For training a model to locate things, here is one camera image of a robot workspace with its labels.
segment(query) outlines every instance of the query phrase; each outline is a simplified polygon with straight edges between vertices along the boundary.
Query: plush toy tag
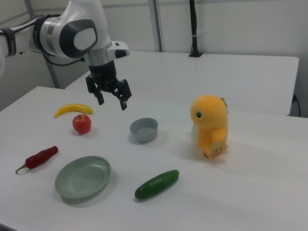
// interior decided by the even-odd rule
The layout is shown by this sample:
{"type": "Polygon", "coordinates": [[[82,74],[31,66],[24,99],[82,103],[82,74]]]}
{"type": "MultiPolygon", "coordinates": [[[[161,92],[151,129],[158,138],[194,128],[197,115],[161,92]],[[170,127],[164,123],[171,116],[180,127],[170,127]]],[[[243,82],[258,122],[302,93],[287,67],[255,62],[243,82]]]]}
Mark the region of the plush toy tag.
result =
{"type": "Polygon", "coordinates": [[[225,153],[227,150],[227,146],[225,141],[220,141],[212,144],[212,152],[213,153],[225,153]]]}

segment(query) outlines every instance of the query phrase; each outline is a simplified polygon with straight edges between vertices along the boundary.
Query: yellow banana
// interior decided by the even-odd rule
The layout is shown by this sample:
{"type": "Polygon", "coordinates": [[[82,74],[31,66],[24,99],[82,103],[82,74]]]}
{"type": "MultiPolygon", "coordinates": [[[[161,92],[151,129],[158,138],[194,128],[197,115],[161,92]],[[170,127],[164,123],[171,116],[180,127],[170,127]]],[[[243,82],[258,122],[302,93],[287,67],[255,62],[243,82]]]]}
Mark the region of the yellow banana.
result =
{"type": "Polygon", "coordinates": [[[84,114],[92,114],[93,110],[87,105],[80,104],[80,103],[71,103],[60,107],[54,117],[62,115],[66,112],[81,112],[84,114]]]}

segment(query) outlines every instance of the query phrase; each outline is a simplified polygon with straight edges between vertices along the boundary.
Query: apple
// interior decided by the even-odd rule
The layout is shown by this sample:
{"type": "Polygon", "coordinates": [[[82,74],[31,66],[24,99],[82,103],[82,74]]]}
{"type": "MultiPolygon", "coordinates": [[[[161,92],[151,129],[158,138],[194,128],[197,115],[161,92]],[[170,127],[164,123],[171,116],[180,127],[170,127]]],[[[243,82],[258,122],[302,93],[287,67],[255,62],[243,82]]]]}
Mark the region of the apple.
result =
{"type": "Polygon", "coordinates": [[[90,117],[85,114],[77,115],[73,119],[74,129],[81,134],[85,134],[90,131],[91,123],[90,117]]]}

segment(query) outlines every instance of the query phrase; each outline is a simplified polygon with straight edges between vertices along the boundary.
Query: plush toy eye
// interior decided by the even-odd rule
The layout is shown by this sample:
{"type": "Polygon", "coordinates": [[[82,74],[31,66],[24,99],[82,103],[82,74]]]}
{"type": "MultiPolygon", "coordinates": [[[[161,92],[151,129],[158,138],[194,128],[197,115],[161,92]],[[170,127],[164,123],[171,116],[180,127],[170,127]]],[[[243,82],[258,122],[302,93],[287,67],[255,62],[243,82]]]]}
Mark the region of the plush toy eye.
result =
{"type": "Polygon", "coordinates": [[[201,112],[197,112],[197,117],[201,118],[201,116],[202,116],[202,113],[201,112]]]}

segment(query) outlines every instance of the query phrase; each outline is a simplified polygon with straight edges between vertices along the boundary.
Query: green plate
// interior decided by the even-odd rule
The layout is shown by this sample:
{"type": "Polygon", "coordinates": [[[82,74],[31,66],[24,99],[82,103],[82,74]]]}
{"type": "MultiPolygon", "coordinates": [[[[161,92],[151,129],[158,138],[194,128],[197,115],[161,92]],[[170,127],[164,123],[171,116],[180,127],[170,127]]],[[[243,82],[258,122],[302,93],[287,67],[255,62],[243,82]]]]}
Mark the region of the green plate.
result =
{"type": "Polygon", "coordinates": [[[98,156],[72,161],[57,175],[55,187],[64,198],[82,199],[100,191],[109,181],[110,164],[98,156]]]}

